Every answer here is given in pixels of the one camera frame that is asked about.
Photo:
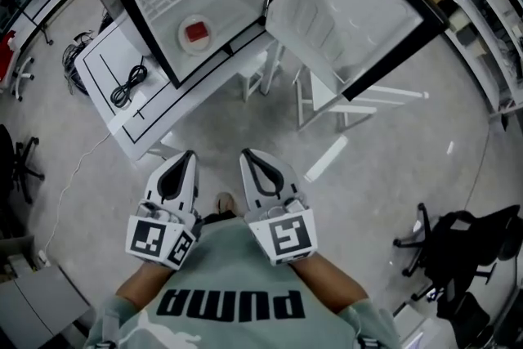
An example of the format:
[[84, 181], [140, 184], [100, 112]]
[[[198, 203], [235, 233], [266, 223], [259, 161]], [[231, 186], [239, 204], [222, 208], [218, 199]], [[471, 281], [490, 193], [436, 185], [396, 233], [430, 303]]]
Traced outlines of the white plate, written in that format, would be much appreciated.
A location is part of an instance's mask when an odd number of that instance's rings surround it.
[[[196, 23], [197, 21], [202, 21], [205, 23], [207, 29], [208, 29], [208, 37], [204, 39], [200, 39], [197, 42], [191, 43], [185, 33], [185, 28], [188, 25], [191, 25], [193, 23]], [[190, 55], [197, 56], [200, 54], [203, 54], [204, 52], [208, 51], [211, 46], [213, 45], [215, 38], [216, 38], [216, 29], [214, 28], [213, 23], [210, 21], [209, 18], [200, 15], [200, 14], [193, 14], [190, 16], [187, 16], [178, 26], [177, 30], [177, 36], [178, 41], [182, 47], [182, 49], [187, 52]]]

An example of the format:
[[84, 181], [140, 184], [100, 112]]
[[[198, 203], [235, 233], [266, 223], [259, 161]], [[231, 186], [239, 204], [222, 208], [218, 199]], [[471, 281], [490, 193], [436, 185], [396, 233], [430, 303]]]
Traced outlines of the small white stool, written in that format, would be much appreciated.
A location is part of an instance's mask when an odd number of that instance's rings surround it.
[[260, 52], [255, 58], [238, 72], [242, 86], [242, 98], [245, 103], [248, 98], [260, 89], [267, 61], [268, 51]]

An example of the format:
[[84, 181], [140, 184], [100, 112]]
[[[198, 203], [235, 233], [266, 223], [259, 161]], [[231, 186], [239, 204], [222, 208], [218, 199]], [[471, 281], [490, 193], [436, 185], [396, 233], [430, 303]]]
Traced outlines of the person's right forearm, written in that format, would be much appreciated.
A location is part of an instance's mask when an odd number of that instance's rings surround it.
[[311, 292], [335, 314], [369, 298], [357, 281], [318, 253], [292, 262], [291, 267]]

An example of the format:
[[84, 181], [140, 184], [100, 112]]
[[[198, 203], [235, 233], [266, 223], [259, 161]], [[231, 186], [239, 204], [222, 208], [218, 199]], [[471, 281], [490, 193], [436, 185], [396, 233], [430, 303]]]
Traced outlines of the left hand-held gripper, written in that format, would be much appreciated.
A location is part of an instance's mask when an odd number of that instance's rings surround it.
[[198, 183], [198, 158], [193, 150], [171, 157], [154, 170], [145, 199], [129, 218], [125, 251], [145, 262], [181, 268], [203, 227], [203, 218], [193, 211]]

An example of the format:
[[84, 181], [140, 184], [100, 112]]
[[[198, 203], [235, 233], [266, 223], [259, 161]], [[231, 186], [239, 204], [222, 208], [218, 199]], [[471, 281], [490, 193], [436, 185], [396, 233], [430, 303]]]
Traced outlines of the black mesh office chair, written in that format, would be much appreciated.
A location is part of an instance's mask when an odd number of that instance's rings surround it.
[[490, 317], [469, 291], [475, 278], [489, 283], [499, 261], [515, 258], [523, 247], [523, 217], [518, 204], [476, 217], [466, 210], [440, 216], [431, 224], [425, 204], [418, 204], [422, 217], [422, 239], [396, 238], [396, 248], [418, 250], [401, 274], [412, 276], [421, 270], [429, 280], [413, 293], [414, 302], [433, 296], [436, 315], [450, 322], [458, 349], [480, 349], [494, 335]]

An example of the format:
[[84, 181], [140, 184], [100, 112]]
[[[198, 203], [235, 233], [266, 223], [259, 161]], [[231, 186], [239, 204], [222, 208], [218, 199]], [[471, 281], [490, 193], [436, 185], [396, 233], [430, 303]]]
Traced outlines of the person's black trousers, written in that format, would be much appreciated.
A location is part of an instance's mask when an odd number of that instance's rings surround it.
[[203, 219], [203, 222], [205, 225], [210, 225], [216, 222], [227, 221], [233, 218], [236, 218], [236, 215], [232, 211], [227, 210], [223, 213], [211, 213]]

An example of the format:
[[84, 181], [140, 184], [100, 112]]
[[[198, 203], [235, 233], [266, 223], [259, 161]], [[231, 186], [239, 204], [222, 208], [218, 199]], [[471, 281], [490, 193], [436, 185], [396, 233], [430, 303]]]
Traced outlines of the white paper sheet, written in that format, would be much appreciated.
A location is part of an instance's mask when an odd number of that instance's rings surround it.
[[132, 97], [131, 103], [118, 111], [107, 124], [110, 133], [112, 135], [116, 134], [124, 124], [140, 110], [146, 101], [147, 97], [142, 91], [135, 93]]

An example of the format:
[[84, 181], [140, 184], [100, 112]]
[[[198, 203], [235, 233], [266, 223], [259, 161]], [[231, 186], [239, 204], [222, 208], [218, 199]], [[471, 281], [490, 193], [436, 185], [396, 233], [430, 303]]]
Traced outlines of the person's beige shoe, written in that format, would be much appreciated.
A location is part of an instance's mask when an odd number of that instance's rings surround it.
[[224, 217], [236, 217], [237, 205], [231, 193], [221, 192], [217, 195], [217, 214]]

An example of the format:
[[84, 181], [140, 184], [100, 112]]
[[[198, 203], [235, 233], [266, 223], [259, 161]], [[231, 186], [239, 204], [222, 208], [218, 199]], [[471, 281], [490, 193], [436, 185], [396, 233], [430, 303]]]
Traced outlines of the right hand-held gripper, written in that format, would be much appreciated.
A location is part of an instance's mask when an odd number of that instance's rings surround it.
[[270, 264], [312, 256], [318, 249], [314, 214], [298, 196], [294, 169], [272, 154], [252, 148], [241, 151], [239, 163], [250, 211], [244, 221]]

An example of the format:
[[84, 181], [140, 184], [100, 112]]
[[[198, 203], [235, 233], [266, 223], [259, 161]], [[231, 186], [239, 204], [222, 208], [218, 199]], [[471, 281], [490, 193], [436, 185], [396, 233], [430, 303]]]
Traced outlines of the person's green shirt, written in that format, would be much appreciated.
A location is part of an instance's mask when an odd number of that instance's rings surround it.
[[272, 266], [239, 218], [211, 224], [143, 309], [116, 294], [85, 349], [401, 349], [370, 299], [330, 311], [289, 265]]

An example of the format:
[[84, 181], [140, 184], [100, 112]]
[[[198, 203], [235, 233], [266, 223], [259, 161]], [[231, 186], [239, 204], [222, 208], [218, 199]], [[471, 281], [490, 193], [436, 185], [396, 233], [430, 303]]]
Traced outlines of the black mini fridge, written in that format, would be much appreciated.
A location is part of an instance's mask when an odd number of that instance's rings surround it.
[[[430, 0], [181, 0], [154, 19], [139, 0], [101, 0], [127, 40], [157, 60], [181, 87], [219, 51], [260, 25], [337, 94], [352, 99], [440, 35], [448, 22]], [[177, 36], [193, 14], [216, 29], [211, 48], [193, 56]]]

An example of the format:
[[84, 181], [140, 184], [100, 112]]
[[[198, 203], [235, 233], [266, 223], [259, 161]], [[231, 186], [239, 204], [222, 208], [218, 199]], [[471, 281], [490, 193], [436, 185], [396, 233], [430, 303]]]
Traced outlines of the white shelving unit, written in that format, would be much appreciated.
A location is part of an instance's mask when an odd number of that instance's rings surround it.
[[493, 114], [523, 110], [523, 0], [433, 0]]

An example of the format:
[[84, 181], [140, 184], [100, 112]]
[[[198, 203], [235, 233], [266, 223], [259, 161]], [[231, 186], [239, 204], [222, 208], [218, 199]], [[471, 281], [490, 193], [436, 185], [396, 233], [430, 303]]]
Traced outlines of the black swivel chair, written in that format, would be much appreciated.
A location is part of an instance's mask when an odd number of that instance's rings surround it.
[[30, 137], [28, 143], [14, 143], [7, 128], [0, 124], [0, 202], [4, 203], [9, 198], [13, 187], [21, 190], [27, 204], [33, 200], [29, 195], [26, 176], [36, 177], [40, 181], [45, 180], [45, 175], [34, 172], [27, 166], [29, 152], [33, 146], [39, 145], [39, 139]]

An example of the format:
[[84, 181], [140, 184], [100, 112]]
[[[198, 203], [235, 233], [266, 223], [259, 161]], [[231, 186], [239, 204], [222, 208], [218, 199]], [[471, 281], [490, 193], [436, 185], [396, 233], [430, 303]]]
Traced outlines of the red and white chair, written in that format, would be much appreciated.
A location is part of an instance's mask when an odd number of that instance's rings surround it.
[[16, 31], [10, 30], [0, 41], [0, 94], [10, 92], [18, 101], [23, 100], [20, 93], [21, 81], [34, 80], [34, 75], [27, 72], [27, 67], [34, 63], [34, 58], [28, 56], [19, 65], [20, 54]]

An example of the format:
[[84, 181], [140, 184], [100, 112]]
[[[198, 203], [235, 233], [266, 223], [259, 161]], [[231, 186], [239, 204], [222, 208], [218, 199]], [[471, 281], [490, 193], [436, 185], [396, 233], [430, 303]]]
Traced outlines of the red meat slice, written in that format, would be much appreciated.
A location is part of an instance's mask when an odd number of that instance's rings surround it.
[[196, 23], [186, 26], [185, 33], [187, 39], [191, 43], [208, 37], [208, 29], [205, 23], [202, 21], [197, 21]]

